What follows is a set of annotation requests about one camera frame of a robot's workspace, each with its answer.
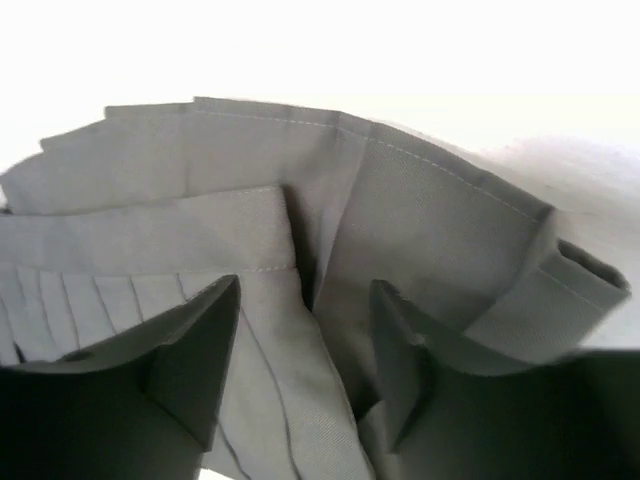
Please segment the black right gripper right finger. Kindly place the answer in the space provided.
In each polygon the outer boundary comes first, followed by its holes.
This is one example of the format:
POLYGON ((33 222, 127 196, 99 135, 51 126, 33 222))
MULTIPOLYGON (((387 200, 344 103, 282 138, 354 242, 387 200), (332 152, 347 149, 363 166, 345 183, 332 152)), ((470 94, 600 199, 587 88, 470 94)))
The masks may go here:
POLYGON ((443 325, 389 282, 369 289, 381 449, 398 479, 635 479, 639 355, 533 365, 443 325))

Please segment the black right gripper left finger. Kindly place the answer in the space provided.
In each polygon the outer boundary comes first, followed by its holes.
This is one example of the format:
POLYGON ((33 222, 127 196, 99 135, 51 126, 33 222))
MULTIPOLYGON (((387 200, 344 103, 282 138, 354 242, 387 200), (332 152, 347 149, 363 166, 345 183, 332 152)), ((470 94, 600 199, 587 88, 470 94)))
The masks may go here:
POLYGON ((212 449, 239 318, 220 278, 54 362, 1 370, 5 479, 195 479, 212 449))

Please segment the grey pleated skirt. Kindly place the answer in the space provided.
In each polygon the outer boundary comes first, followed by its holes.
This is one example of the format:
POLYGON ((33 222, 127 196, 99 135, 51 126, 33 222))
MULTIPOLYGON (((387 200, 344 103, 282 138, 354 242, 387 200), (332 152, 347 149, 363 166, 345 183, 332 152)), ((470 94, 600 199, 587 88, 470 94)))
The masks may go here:
POLYGON ((376 280, 538 366, 591 351, 584 338, 630 294, 619 271, 560 236, 553 206, 342 112, 111 106, 43 139, 1 186, 1 370, 57 361, 238 278, 199 476, 398 479, 381 449, 376 280))

